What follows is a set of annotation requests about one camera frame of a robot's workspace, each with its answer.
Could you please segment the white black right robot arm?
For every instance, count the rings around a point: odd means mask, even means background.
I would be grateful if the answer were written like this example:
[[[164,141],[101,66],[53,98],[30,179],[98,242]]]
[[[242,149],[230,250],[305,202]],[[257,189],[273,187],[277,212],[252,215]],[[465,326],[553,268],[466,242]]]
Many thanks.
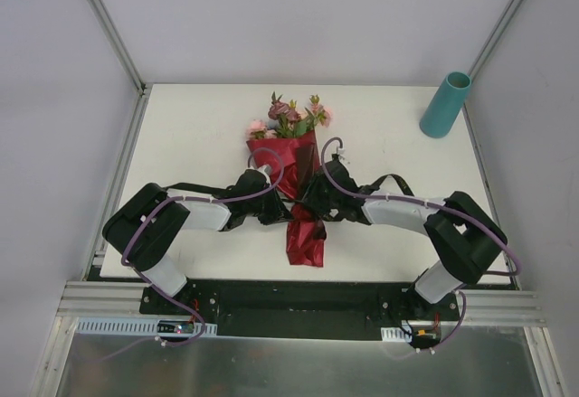
[[[324,221],[388,225],[427,237],[438,261],[405,295],[409,313],[421,320],[435,314],[452,291],[478,283],[507,243],[470,195],[456,191],[429,202],[396,174],[359,185],[337,156],[312,176],[299,202]]]

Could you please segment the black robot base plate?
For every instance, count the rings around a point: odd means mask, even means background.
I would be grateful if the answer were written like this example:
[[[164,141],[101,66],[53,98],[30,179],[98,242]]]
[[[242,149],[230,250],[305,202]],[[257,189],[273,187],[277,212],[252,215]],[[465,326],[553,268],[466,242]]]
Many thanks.
[[[191,279],[170,302],[144,288],[143,315],[183,316],[188,308],[219,336],[377,341],[382,327],[454,322],[454,295],[435,305],[410,302],[407,283]]]

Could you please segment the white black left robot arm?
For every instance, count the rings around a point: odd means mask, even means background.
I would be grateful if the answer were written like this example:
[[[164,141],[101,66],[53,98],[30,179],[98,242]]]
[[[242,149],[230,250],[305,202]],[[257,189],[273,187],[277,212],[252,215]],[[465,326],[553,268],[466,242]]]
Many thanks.
[[[191,304],[186,275],[167,256],[182,230],[228,232],[247,217],[268,226],[293,217],[271,180],[272,168],[248,168],[225,188],[177,183],[143,186],[106,223],[102,235],[121,254],[121,264],[161,289],[159,302],[180,315]]]

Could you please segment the red flower bouquet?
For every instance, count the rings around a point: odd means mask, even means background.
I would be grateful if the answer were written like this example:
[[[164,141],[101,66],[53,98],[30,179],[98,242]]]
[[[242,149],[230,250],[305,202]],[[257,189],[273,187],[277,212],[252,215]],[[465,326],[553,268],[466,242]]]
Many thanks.
[[[271,167],[270,179],[277,185],[278,197],[291,204],[286,231],[289,263],[321,268],[325,226],[301,200],[321,166],[316,127],[329,126],[332,113],[318,95],[310,96],[308,105],[300,110],[296,100],[286,102],[272,93],[268,119],[251,123],[246,145],[255,165]]]

